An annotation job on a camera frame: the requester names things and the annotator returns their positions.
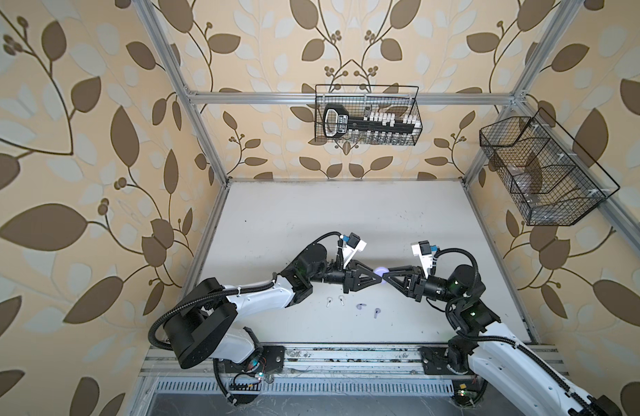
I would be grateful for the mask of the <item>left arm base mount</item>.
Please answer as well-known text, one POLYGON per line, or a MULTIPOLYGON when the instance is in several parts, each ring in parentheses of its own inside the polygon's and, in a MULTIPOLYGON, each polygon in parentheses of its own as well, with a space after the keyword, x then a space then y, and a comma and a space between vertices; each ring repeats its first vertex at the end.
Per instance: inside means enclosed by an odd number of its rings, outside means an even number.
POLYGON ((227 374, 279 374, 283 371, 286 348, 280 345, 264 345, 245 362, 234 363, 219 359, 219 369, 227 374))

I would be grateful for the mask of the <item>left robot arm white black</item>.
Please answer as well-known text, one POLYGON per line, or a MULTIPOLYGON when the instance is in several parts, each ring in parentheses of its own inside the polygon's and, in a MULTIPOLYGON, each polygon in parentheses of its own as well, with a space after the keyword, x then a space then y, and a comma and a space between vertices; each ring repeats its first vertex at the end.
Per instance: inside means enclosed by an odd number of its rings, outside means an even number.
POLYGON ((152 324, 149 343, 172 351, 182 369, 208 359, 255 363, 262 355, 259 340, 251 329, 236 327, 238 319, 298 305, 312 294, 315 283, 337 284, 350 293, 382 281, 382 274, 354 259, 366 246, 359 236, 332 235, 337 239, 333 261, 316 239, 264 283, 229 286, 214 277, 202 281, 152 324))

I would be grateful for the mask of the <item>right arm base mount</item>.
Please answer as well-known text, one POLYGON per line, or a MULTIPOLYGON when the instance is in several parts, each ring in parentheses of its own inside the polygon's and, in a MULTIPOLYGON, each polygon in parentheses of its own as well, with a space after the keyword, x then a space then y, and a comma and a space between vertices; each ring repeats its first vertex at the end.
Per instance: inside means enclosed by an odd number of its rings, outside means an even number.
POLYGON ((448 350, 449 348, 444 345, 418 348, 423 374, 428 376, 474 376, 474 372, 467 367, 467 364, 461 367, 454 366, 448 350))

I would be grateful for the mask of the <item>purple round charging case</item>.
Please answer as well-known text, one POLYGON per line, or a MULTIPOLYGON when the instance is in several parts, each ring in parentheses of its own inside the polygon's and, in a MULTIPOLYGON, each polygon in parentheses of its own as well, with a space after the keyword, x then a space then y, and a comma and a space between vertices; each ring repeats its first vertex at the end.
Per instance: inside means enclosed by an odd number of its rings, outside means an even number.
POLYGON ((382 277, 384 274, 389 273, 389 269, 386 267, 378 267, 376 269, 374 269, 374 273, 379 276, 382 277))

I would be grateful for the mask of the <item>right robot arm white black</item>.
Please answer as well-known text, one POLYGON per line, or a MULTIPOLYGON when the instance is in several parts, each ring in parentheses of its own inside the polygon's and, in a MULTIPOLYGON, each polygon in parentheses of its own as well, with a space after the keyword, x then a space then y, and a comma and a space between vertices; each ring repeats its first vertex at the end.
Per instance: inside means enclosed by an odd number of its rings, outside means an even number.
POLYGON ((444 303, 455 331, 448 343, 449 369, 481 377, 525 415, 621 414, 607 396, 591 395, 540 358, 482 302, 486 287, 469 251, 441 249, 426 241, 412 249, 420 265, 375 273, 417 302, 444 303))

